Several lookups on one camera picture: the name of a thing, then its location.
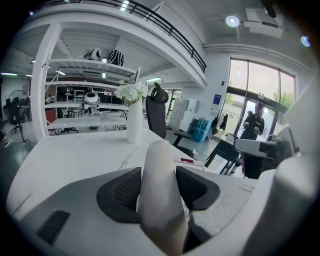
window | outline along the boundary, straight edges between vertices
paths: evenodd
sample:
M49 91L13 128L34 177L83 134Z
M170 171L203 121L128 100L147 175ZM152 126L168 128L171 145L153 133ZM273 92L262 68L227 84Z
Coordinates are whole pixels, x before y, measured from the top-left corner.
M295 103L295 78L280 72L281 97L280 104L290 109Z
M239 89L247 89L248 62L231 60L228 86Z
M273 101L277 101L275 97L278 89L278 70L255 63L249 63L249 92L260 94Z
M278 103L281 101L280 104L288 109L295 102L294 76L279 69L250 61L231 60L228 86L242 90L247 89L248 92L262 95Z

white ceiling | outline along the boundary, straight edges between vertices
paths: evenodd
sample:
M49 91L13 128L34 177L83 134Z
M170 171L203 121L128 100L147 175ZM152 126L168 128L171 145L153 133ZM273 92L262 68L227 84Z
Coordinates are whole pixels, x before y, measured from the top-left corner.
M78 24L78 27L62 31L60 39L63 49L56 44L51 56L52 59L79 59L89 47L100 48L103 57L108 56L110 51L117 49L124 55L123 66L136 71L141 67L140 77L143 81L155 76L162 76L163 86L181 87L182 83L186 83L186 86L195 87L195 84L171 62L144 45L110 33L106 28L102 30L101 27L92 28L92 26L82 25L81 23ZM47 28L48 26L42 26L17 35L11 42L7 55L0 65L0 72L12 72L21 76L31 75L34 66L32 60L36 58ZM56 75L55 70L58 66L52 64L52 67L48 69L48 78L53 78ZM67 76L101 79L99 72L96 75L88 74L85 70L64 68L63 65L61 65L60 70Z

white wall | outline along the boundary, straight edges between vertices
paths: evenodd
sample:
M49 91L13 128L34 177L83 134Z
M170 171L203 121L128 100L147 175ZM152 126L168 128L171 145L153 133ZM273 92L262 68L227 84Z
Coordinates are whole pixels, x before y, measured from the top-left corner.
M312 79L313 74L317 74L318 67L313 72L302 70L294 65L289 64L284 60L274 58L261 53L254 52L233 52L233 51L206 51L206 64L205 75L207 77L207 88L183 88L183 99L198 99L200 101L198 113L195 114L195 118L206 118L213 120L216 114L211 115L211 107L215 94L221 95L221 101L219 108L215 110L215 113L222 108L226 96L227 84L229 80L230 72L230 59L243 59L256 61L262 64L266 64L275 68L279 68L291 75L295 76L296 83L296 100L300 98L302 92L305 90L309 81Z
M7 120L9 117L4 111L3 107L6 105L6 99L9 95L15 90L27 90L26 93L29 94L29 80L22 78L11 78L4 77L2 78L1 85L1 111L3 120Z
M189 5L182 0L164 0L158 14L184 35L202 59L205 58L203 44L207 42L208 33Z
M206 54L205 75L208 81L206 89L200 88L183 88L183 99L197 99L200 101L198 112L195 114L195 118L206 118L212 121L217 114L211 114L211 107L215 98L215 94L221 95L221 101L219 109L222 107L229 79L230 70L230 55L226 53L212 53Z

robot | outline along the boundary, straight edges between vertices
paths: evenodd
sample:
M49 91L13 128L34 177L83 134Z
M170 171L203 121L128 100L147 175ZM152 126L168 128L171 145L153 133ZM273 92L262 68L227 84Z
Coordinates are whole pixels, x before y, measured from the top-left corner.
M94 111L99 109L100 97L98 93L93 92L93 90L86 88L84 90L84 96L82 99L81 107L83 110L92 108Z

white marble tabletop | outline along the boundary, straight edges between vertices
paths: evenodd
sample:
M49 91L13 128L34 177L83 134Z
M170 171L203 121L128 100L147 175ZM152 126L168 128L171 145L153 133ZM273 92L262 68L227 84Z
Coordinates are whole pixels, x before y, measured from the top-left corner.
M122 126L127 123L124 117L84 115L81 117L59 118L47 126L48 129L90 127L90 126Z
M10 187L6 208L16 220L67 184L126 168L143 167L150 143L160 141L142 129L139 144L126 131L77 133L41 139L27 156ZM189 158L168 142L173 157Z

